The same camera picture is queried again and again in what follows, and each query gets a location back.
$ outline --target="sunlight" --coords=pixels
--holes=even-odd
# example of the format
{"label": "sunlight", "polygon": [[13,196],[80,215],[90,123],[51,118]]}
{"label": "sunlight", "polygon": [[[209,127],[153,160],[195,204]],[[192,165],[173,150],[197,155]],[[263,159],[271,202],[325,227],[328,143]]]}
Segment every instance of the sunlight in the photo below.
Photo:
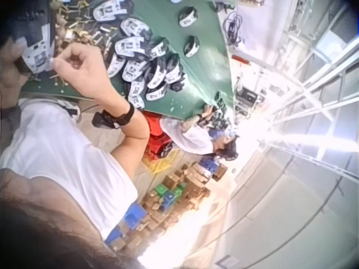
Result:
{"label": "sunlight", "polygon": [[169,269],[180,266],[207,222],[211,199],[204,199],[198,211],[187,211],[175,226],[150,245],[138,260],[147,269]]}

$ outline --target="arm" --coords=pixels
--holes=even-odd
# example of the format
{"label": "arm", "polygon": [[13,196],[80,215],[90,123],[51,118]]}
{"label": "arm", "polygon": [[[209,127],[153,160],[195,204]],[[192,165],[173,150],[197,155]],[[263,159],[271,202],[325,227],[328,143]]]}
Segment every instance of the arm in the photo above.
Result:
{"label": "arm", "polygon": [[[129,111],[129,103],[113,88],[107,76],[98,48],[71,44],[54,59],[53,67],[79,93],[93,98],[112,116],[119,117]],[[144,116],[135,110],[129,124],[121,130],[126,138],[111,154],[133,178],[149,139],[149,126]]]}
{"label": "arm", "polygon": [[[118,93],[112,100],[100,101],[104,109],[114,117],[119,117],[129,111],[129,103]],[[144,155],[150,129],[145,117],[135,109],[129,124],[121,128],[125,134],[123,142],[117,146],[111,155],[121,164],[130,178],[135,176],[135,171]]]}
{"label": "arm", "polygon": [[195,125],[202,119],[210,120],[213,115],[212,109],[213,109],[213,106],[206,105],[204,108],[204,111],[201,114],[195,115],[194,117],[189,118],[189,119],[185,120],[184,122],[182,122],[181,123],[181,131],[183,133],[186,133],[193,125]]}
{"label": "arm", "polygon": [[20,124],[21,110],[17,106],[17,101],[27,76],[19,73],[15,61],[21,56],[22,51],[23,48],[15,45],[12,39],[8,39],[0,49],[0,152],[10,145],[13,134]]}

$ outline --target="black and white label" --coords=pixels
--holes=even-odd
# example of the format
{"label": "black and white label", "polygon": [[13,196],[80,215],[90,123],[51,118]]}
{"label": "black and white label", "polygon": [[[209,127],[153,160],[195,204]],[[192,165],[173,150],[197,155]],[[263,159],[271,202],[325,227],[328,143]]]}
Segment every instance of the black and white label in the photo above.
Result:
{"label": "black and white label", "polygon": [[150,27],[136,18],[127,18],[121,22],[121,29],[127,36],[141,36],[141,32],[149,31]]}
{"label": "black and white label", "polygon": [[143,77],[140,79],[140,81],[138,80],[132,81],[130,92],[128,93],[128,95],[132,97],[138,96],[141,94],[144,88],[145,88],[145,79]]}
{"label": "black and white label", "polygon": [[114,48],[118,55],[134,57],[134,52],[146,54],[145,49],[141,47],[145,39],[142,36],[132,36],[116,42]]}
{"label": "black and white label", "polygon": [[123,70],[122,78],[127,82],[132,82],[143,73],[143,68],[147,65],[146,61],[137,63],[135,61],[128,61],[125,70]]}
{"label": "black and white label", "polygon": [[121,8],[123,0],[108,0],[94,10],[94,18],[97,21],[112,21],[115,15],[127,14],[127,9]]}
{"label": "black and white label", "polygon": [[166,70],[163,70],[163,72],[160,71],[160,65],[157,65],[156,72],[154,73],[153,78],[148,82],[147,87],[149,89],[156,88],[163,80],[166,75]]}
{"label": "black and white label", "polygon": [[188,27],[191,24],[193,24],[197,20],[197,18],[194,16],[194,14],[195,14],[195,11],[192,11],[188,15],[188,17],[186,17],[185,19],[183,19],[179,22],[179,25],[181,25],[182,27]]}
{"label": "black and white label", "polygon": [[111,63],[107,68],[108,77],[111,78],[114,75],[116,75],[125,65],[125,63],[126,63],[125,59],[122,59],[121,57],[116,55],[116,53],[113,53]]}
{"label": "black and white label", "polygon": [[162,97],[165,96],[166,92],[167,92],[167,87],[165,85],[162,88],[158,89],[157,91],[147,93],[146,100],[147,101],[155,101],[155,100],[161,99]]}
{"label": "black and white label", "polygon": [[137,95],[137,96],[129,96],[128,101],[132,105],[134,105],[134,107],[137,108],[137,109],[144,109],[145,108],[145,102],[143,101],[143,99],[139,95]]}
{"label": "black and white label", "polygon": [[196,52],[198,51],[199,48],[200,48],[199,46],[197,46],[196,44],[194,44],[193,47],[191,48],[191,50],[190,50],[188,53],[186,53],[185,56],[186,56],[187,58],[192,57],[193,55],[196,54]]}
{"label": "black and white label", "polygon": [[159,43],[157,46],[155,46],[152,50],[151,50],[151,58],[154,59],[156,57],[161,57],[164,56],[166,54],[166,50],[163,49],[163,42]]}

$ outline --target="wrist strap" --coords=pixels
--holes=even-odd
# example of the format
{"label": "wrist strap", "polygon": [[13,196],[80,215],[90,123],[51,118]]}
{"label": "wrist strap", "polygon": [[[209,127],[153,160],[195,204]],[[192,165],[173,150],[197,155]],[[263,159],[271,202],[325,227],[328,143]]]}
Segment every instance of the wrist strap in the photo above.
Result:
{"label": "wrist strap", "polygon": [[21,109],[18,104],[16,104],[15,106],[13,106],[11,108],[2,108],[2,109],[0,109],[0,118],[8,119],[12,115],[18,114],[19,112],[21,112]]}

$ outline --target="black cable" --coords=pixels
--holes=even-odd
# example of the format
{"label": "black cable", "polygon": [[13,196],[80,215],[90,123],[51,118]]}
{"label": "black cable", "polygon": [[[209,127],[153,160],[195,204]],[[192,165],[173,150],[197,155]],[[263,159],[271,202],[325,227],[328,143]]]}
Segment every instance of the black cable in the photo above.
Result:
{"label": "black cable", "polygon": [[225,33],[228,46],[237,46],[242,41],[242,38],[239,35],[242,23],[243,18],[237,13],[237,11],[232,11],[223,21],[222,28]]}
{"label": "black cable", "polygon": [[86,112],[86,111],[90,110],[91,108],[95,108],[96,106],[99,106],[99,104],[97,104],[97,105],[92,105],[92,106],[90,106],[89,108],[85,108],[83,111],[80,112],[80,115],[81,115],[83,112]]}
{"label": "black cable", "polygon": [[79,117],[77,118],[77,121],[76,121],[76,122],[79,123],[79,122],[82,120],[82,114],[83,114],[83,112],[86,112],[86,111],[90,110],[91,108],[95,108],[96,106],[99,106],[99,104],[92,105],[92,106],[90,106],[89,108],[85,108],[84,110],[80,111],[80,115],[79,115]]}

